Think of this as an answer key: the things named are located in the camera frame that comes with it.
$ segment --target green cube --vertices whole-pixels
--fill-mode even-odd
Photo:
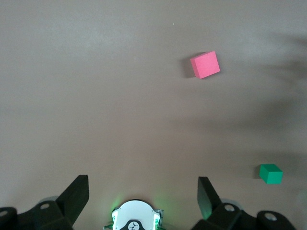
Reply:
[[[283,171],[275,164],[262,164],[260,166],[259,176],[267,184],[280,184],[283,178]]]

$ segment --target gray floor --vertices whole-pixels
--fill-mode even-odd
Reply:
[[[307,230],[307,1],[0,2],[0,207],[20,212],[79,174],[98,230],[130,198],[167,230],[201,218],[197,178],[251,215]],[[199,80],[189,58],[215,50]],[[262,163],[281,185],[257,176]]]

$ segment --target screw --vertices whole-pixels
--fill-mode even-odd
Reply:
[[[232,205],[225,205],[225,209],[228,212],[234,212],[235,211],[235,208]]]
[[[6,214],[8,214],[9,212],[8,211],[2,211],[0,212],[0,217],[4,217]]]
[[[49,208],[49,204],[47,203],[47,204],[43,204],[41,207],[40,207],[40,209],[42,210],[42,209],[46,209],[46,208]]]
[[[277,220],[276,216],[270,212],[267,212],[266,214],[264,214],[264,216],[266,217],[266,219],[271,220],[271,221]]]

